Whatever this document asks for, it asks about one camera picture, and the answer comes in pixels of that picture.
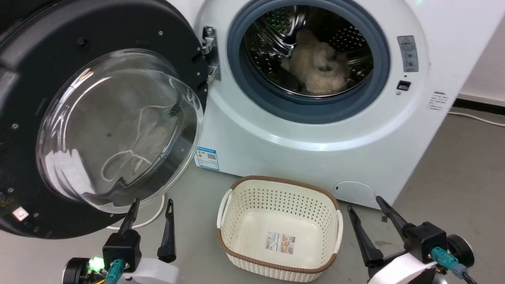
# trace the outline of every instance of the front-loading washing machine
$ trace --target front-loading washing machine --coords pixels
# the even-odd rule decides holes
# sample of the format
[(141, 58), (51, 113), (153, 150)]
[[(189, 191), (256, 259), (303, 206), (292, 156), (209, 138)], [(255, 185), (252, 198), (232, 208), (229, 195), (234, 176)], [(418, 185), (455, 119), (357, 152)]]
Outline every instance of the front-loading washing machine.
[[(505, 11), (503, 1), (214, 0), (221, 80), (197, 165), (314, 184), (392, 204)], [(282, 67), (309, 29), (346, 54), (347, 88), (310, 93)]]
[[(193, 160), (392, 203), (504, 11), (457, 0), (3, 0), (0, 228), (97, 231)], [(310, 93), (282, 69), (301, 29), (345, 54), (344, 90)]]

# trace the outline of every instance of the round cover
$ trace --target round cover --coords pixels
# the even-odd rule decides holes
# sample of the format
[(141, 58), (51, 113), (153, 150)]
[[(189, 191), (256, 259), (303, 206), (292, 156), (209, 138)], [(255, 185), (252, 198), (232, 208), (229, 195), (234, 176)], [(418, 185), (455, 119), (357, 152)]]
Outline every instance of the round cover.
[(113, 52), (78, 71), (38, 135), (51, 188), (111, 213), (163, 194), (189, 165), (203, 118), (195, 93), (168, 74), (146, 50)]

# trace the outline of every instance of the white cable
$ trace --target white cable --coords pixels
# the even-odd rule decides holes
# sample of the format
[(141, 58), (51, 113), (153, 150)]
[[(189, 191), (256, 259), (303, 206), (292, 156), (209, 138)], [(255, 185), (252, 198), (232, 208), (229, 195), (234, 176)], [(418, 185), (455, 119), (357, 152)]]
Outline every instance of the white cable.
[[(113, 178), (106, 178), (105, 175), (104, 175), (104, 170), (105, 170), (105, 167), (107, 167), (107, 164), (113, 159), (115, 158), (117, 155), (121, 155), (121, 154), (125, 154), (125, 153), (129, 153), (132, 157), (137, 157), (140, 159), (140, 161), (137, 163), (137, 165), (135, 166), (135, 171), (138, 170), (138, 168), (140, 167), (140, 165), (142, 164), (142, 161), (145, 161), (147, 162), (148, 164), (152, 165), (153, 163), (151, 163), (148, 159), (142, 157), (142, 156), (139, 156), (137, 154), (135, 154), (133, 152), (133, 148), (135, 147), (135, 145), (137, 144), (137, 141), (138, 141), (138, 138), (140, 136), (140, 124), (142, 122), (142, 113), (144, 112), (144, 110), (146, 110), (147, 108), (157, 108), (157, 109), (166, 109), (166, 108), (169, 108), (169, 107), (172, 107), (174, 106), (175, 104), (171, 104), (169, 106), (145, 106), (143, 107), (141, 110), (140, 110), (140, 114), (138, 116), (138, 123), (137, 123), (137, 136), (135, 137), (135, 141), (133, 142), (130, 150), (126, 150), (126, 151), (120, 151), (120, 152), (117, 152), (115, 153), (114, 155), (110, 156), (103, 164), (102, 166), (102, 170), (100, 171), (100, 175), (102, 176), (102, 179), (107, 181), (107, 182), (111, 182), (113, 181), (116, 176), (119, 174), (119, 171), (116, 173), (116, 175), (113, 177)], [(123, 168), (123, 166), (128, 162), (128, 159), (126, 159), (123, 163), (121, 163), (121, 166), (119, 167), (119, 169)]]
[[(137, 154), (135, 154), (133, 152), (133, 148), (135, 147), (135, 145), (137, 144), (137, 141), (139, 139), (139, 136), (140, 136), (140, 125), (141, 125), (141, 122), (142, 122), (142, 113), (144, 112), (145, 109), (147, 108), (158, 108), (158, 109), (166, 109), (166, 108), (169, 108), (169, 107), (172, 107), (174, 106), (175, 104), (172, 104), (172, 105), (169, 105), (169, 106), (145, 106), (143, 107), (141, 110), (140, 110), (140, 115), (138, 116), (138, 123), (137, 123), (137, 136), (135, 138), (135, 141), (133, 142), (132, 144), (132, 147), (130, 150), (126, 150), (126, 151), (120, 151), (120, 152), (117, 152), (115, 153), (114, 155), (110, 156), (105, 162), (104, 162), (104, 165), (102, 166), (102, 170), (100, 171), (100, 174), (102, 175), (102, 179), (107, 181), (107, 182), (111, 182), (113, 181), (116, 176), (118, 175), (118, 173), (116, 173), (116, 175), (109, 179), (109, 178), (106, 178), (105, 175), (104, 175), (104, 170), (105, 170), (105, 167), (107, 166), (107, 164), (113, 159), (115, 158), (117, 155), (120, 155), (120, 154), (125, 154), (125, 153), (129, 153), (132, 157), (137, 157), (140, 159), (140, 161), (137, 163), (137, 165), (135, 166), (135, 171), (140, 167), (142, 161), (152, 165), (153, 163), (150, 162), (148, 159), (142, 157), (142, 156), (139, 156)], [(121, 164), (121, 166), (119, 167), (120, 169), (126, 164), (126, 162), (128, 162), (128, 159), (123, 162)], [(144, 227), (148, 224), (151, 224), (154, 220), (156, 220), (160, 215), (161, 215), (161, 212), (163, 212), (163, 208), (165, 206), (165, 196), (161, 196), (161, 205), (160, 205), (160, 208), (158, 209), (158, 211), (156, 212), (156, 214), (149, 220), (147, 220), (146, 222), (142, 223), (142, 224), (138, 224), (138, 225), (134, 225), (132, 227), (132, 229), (137, 229), (137, 228), (140, 228), (140, 227)], [(111, 230), (119, 230), (119, 227), (114, 227), (114, 226), (108, 226), (107, 229), (111, 229)]]
[(496, 125), (496, 126), (505, 126), (505, 124), (497, 123), (497, 122), (492, 122), (492, 121), (489, 121), (489, 120), (485, 120), (483, 118), (476, 117), (476, 116), (473, 116), (471, 114), (466, 114), (466, 113), (462, 113), (462, 112), (448, 112), (448, 113), (449, 114), (454, 114), (454, 115), (461, 115), (461, 116), (470, 117), (470, 118), (477, 119), (477, 120), (480, 120), (482, 122), (489, 123), (489, 124)]
[[(161, 196), (161, 205), (160, 205), (160, 208), (158, 209), (158, 212), (156, 212), (156, 214), (151, 219), (147, 220), (146, 222), (144, 222), (142, 224), (134, 225), (132, 227), (132, 229), (137, 229), (140, 227), (144, 227), (148, 224), (151, 224), (154, 220), (156, 220), (156, 218), (158, 218), (161, 215), (161, 212), (163, 212), (164, 206), (165, 206), (165, 195), (162, 195)], [(108, 226), (107, 229), (119, 230), (119, 227)]]

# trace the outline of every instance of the fluffy fabric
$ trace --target fluffy fabric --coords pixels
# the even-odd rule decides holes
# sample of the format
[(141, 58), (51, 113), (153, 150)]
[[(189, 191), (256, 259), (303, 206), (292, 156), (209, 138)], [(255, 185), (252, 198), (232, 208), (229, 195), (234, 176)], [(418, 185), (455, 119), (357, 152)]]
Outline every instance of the fluffy fabric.
[(310, 30), (302, 29), (296, 34), (291, 58), (284, 59), (281, 66), (304, 84), (308, 92), (334, 93), (344, 90), (349, 78), (345, 54), (334, 56), (335, 51), (328, 43), (318, 41)]

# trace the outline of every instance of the open door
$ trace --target open door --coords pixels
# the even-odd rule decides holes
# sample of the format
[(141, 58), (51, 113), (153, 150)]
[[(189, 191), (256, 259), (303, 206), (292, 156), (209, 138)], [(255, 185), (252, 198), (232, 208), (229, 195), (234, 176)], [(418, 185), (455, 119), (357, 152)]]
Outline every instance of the open door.
[(168, 190), (194, 155), (207, 96), (183, 16), (165, 0), (7, 0), (0, 11), (0, 228), (81, 236)]

